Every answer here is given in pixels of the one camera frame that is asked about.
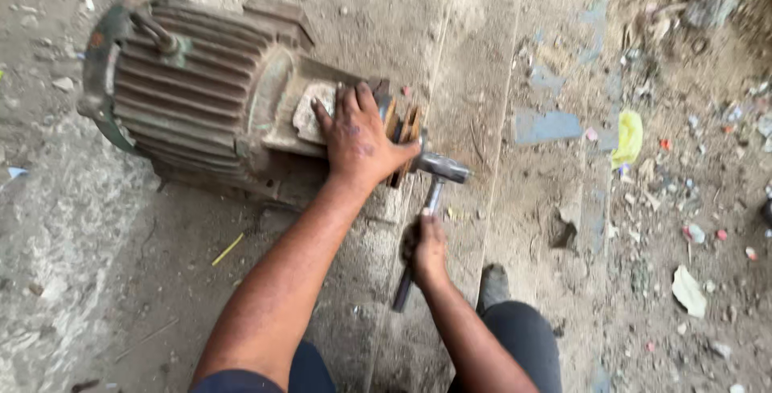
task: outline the dirt floor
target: dirt floor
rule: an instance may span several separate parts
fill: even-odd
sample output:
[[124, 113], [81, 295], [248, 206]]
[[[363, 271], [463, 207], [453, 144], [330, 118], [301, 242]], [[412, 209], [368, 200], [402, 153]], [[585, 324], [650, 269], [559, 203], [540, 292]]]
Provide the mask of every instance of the dirt floor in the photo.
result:
[[[296, 214], [159, 190], [149, 161], [74, 111], [79, 54], [116, 0], [91, 1], [0, 0], [0, 391], [185, 391], [220, 309]], [[772, 391], [759, 215], [772, 154], [758, 129], [772, 116], [772, 0], [737, 0], [708, 27], [683, 0], [285, 1], [309, 15], [315, 59], [410, 86], [400, 100], [424, 108], [432, 150], [472, 167], [442, 200], [452, 279], [474, 304], [481, 269], [504, 264], [513, 298], [554, 326], [565, 391]], [[643, 137], [622, 174], [611, 150], [626, 110]], [[600, 139], [523, 123], [556, 111]], [[445, 391], [454, 374], [420, 292], [389, 309], [428, 183], [380, 188], [325, 280], [306, 338], [340, 391]], [[577, 234], [553, 248], [567, 216]], [[680, 266], [703, 317], [674, 297]]]

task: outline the yellow wire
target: yellow wire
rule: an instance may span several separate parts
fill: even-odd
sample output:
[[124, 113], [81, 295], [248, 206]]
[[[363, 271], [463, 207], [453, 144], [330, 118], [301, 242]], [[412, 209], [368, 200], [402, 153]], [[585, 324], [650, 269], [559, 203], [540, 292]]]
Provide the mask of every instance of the yellow wire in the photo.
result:
[[235, 247], [235, 246], [236, 246], [236, 244], [238, 244], [238, 242], [239, 242], [239, 241], [241, 241], [241, 238], [243, 238], [243, 237], [244, 237], [244, 232], [242, 231], [241, 235], [239, 235], [239, 236], [238, 236], [238, 238], [236, 238], [236, 241], [234, 241], [234, 242], [233, 242], [233, 243], [232, 243], [230, 246], [228, 246], [228, 248], [227, 248], [227, 249], [225, 249], [225, 250], [224, 250], [222, 253], [220, 253], [220, 256], [217, 256], [217, 259], [215, 259], [215, 260], [214, 260], [214, 261], [211, 263], [211, 265], [212, 265], [212, 266], [215, 266], [215, 265], [217, 265], [217, 264], [218, 264], [218, 263], [219, 263], [219, 262], [222, 260], [222, 258], [226, 257], [226, 256], [227, 256], [227, 254], [228, 254], [229, 252], [231, 252], [231, 250], [233, 250], [233, 247]]

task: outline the shoe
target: shoe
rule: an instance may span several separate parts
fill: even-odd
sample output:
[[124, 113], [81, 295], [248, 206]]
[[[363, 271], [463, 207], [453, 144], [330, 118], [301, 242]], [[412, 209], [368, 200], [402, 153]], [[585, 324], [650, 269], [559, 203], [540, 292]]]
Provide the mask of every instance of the shoe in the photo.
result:
[[498, 263], [482, 269], [480, 294], [477, 298], [477, 314], [482, 316], [487, 309], [498, 303], [509, 301], [509, 279], [507, 270]]

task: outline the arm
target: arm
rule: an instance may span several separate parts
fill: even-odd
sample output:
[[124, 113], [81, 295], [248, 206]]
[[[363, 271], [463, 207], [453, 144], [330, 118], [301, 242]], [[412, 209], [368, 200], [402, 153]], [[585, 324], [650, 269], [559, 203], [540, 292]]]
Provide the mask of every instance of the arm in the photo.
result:
[[413, 266], [439, 335], [468, 391], [538, 393], [536, 386], [453, 286], [445, 269], [445, 232], [435, 216], [421, 217]]
[[255, 265], [211, 332], [193, 377], [258, 372], [286, 390], [290, 365], [333, 257], [379, 181], [419, 151], [393, 145], [365, 84], [338, 93], [335, 119], [314, 102], [330, 177], [300, 219]]

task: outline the hammer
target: hammer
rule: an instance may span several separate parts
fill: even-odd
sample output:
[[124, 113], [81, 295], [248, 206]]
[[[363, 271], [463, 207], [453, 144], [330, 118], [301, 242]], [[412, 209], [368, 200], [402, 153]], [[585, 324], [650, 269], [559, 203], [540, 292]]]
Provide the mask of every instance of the hammer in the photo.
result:
[[[439, 207], [439, 195], [442, 193], [445, 182], [452, 181], [457, 184], [463, 184], [471, 174], [469, 168], [458, 161], [431, 152], [423, 152], [413, 161], [413, 169], [411, 171], [415, 170], [422, 170], [431, 174], [431, 185], [429, 186], [429, 193], [426, 195], [423, 209], [428, 209], [432, 215], [436, 214]], [[407, 302], [408, 295], [410, 294], [411, 284], [413, 283], [411, 257], [420, 241], [421, 215], [419, 214], [402, 233], [400, 253], [405, 261], [405, 267], [399, 280], [397, 294], [394, 296], [394, 303], [391, 304], [391, 309], [397, 313], [402, 313], [404, 304]]]

